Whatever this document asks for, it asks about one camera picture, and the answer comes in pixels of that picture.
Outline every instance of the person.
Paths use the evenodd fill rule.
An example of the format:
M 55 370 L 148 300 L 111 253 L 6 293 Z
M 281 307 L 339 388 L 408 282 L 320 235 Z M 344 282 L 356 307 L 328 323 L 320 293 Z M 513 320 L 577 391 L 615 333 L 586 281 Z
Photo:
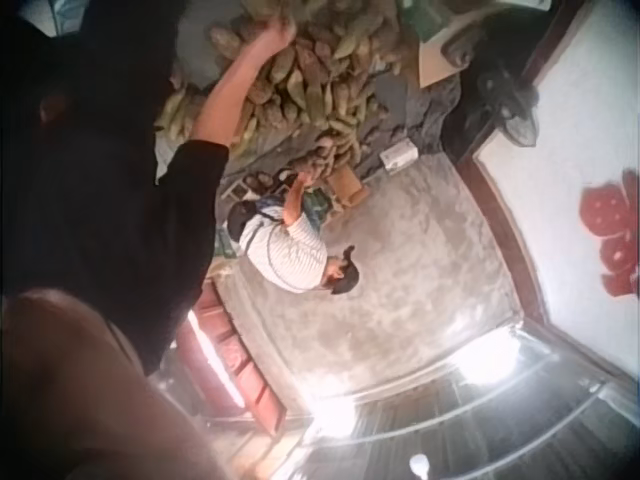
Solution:
M 3 17 L 17 48 L 3 58 L 0 469 L 24 455 L 36 473 L 19 478 L 224 476 L 145 375 L 201 293 L 242 104 L 295 25 L 273 19 L 243 47 L 156 184 L 153 122 L 184 6 L 93 0 L 53 84 L 30 61 L 56 49 Z M 20 51 L 27 37 L 46 51 Z
M 302 197 L 313 177 L 298 173 L 284 202 L 272 198 L 234 204 L 227 218 L 232 240 L 270 282 L 293 293 L 323 289 L 332 295 L 348 293 L 360 273 L 351 259 L 354 246 L 342 257 L 329 256 L 327 247 L 302 211 Z

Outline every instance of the pile of gourds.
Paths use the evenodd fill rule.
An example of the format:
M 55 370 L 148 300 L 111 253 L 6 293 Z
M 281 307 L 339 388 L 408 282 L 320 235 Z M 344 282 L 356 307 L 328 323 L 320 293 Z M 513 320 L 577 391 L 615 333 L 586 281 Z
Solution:
M 372 74 L 399 74 L 402 66 L 395 0 L 244 0 L 243 5 L 248 16 L 235 31 L 221 26 L 209 31 L 213 46 L 228 61 L 259 34 L 267 19 L 283 15 L 283 9 L 295 18 L 298 31 L 251 86 L 232 156 L 245 151 L 261 133 L 289 129 L 295 135 L 311 124 L 335 147 L 323 150 L 335 154 L 325 161 L 323 176 L 346 163 L 357 165 L 362 156 L 358 127 L 388 114 L 374 95 Z M 317 20 L 323 15 L 330 23 Z M 329 141 L 320 143 L 326 146 Z

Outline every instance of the red decoration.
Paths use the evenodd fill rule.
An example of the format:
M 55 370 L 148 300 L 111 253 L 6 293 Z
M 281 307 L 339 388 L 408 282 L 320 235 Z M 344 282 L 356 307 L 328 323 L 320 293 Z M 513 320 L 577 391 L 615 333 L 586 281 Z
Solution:
M 603 237 L 600 259 L 610 272 L 602 275 L 613 297 L 638 296 L 638 172 L 625 170 L 620 184 L 585 188 L 580 218 L 591 233 Z

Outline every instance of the gray floor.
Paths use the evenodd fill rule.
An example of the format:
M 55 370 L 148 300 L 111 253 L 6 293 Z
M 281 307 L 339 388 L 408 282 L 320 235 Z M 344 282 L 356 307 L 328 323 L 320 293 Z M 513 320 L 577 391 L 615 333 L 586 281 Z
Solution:
M 429 366 L 521 314 L 489 228 L 444 155 L 423 156 L 323 231 L 350 243 L 350 294 L 294 295 L 245 258 L 218 280 L 248 348 L 292 412 L 304 398 L 364 392 Z

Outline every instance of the black shirt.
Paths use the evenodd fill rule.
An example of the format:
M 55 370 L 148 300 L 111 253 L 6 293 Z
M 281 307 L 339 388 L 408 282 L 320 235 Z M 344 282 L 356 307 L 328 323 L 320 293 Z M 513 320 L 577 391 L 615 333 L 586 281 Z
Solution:
M 200 295 L 229 152 L 188 141 L 156 185 L 153 138 L 139 138 L 71 118 L 21 152 L 29 168 L 3 232 L 3 292 L 74 295 L 117 325 L 151 373 Z

